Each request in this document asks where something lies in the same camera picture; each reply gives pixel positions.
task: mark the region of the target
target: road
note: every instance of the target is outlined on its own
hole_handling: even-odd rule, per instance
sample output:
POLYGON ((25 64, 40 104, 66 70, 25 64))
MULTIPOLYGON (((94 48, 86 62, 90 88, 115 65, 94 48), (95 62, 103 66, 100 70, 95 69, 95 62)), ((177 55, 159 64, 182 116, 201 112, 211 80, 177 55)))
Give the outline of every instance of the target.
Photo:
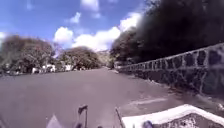
POLYGON ((84 104, 89 106, 89 128, 118 127, 115 107, 128 104, 123 108, 129 114, 147 113, 148 107, 139 105, 164 99, 165 105, 150 109, 185 103, 164 87, 107 69, 0 79, 0 115, 9 128, 45 128, 53 114, 72 128, 77 108, 84 104))

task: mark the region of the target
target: blue sky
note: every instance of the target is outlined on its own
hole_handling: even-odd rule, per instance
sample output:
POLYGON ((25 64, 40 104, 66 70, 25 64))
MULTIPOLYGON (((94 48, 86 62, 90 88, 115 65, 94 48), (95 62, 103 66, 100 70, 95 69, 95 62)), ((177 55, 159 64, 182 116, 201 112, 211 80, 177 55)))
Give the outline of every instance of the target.
POLYGON ((0 40, 10 34, 39 37, 64 48, 108 49, 136 26, 142 0, 0 0, 0 40))

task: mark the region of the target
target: stone wall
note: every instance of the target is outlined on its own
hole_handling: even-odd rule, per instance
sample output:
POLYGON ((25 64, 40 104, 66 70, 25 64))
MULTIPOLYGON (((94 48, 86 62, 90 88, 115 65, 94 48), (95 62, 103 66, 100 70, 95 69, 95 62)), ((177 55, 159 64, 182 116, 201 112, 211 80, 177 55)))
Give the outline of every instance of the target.
POLYGON ((224 44, 124 66, 118 71, 224 98, 224 44))

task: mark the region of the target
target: green tree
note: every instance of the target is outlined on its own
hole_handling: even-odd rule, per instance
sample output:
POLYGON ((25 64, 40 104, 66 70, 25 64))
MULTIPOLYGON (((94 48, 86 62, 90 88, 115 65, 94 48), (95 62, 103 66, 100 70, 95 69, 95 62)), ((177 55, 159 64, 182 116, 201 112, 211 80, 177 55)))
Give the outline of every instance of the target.
POLYGON ((35 38, 22 38, 13 35, 4 40, 1 46, 1 65, 10 65, 10 70, 21 69, 24 73, 31 73, 32 68, 40 68, 54 55, 51 45, 35 38))
POLYGON ((132 27, 129 30, 121 33, 121 35, 112 44, 110 55, 115 61, 125 62, 128 58, 137 61, 138 42, 135 38, 136 28, 132 27))
POLYGON ((148 5, 137 30, 140 61, 224 41, 222 0, 160 0, 148 5))
POLYGON ((99 68, 100 61, 95 52, 87 47, 76 47, 64 50, 59 55, 59 60, 64 61, 66 64, 71 64, 76 68, 99 68))

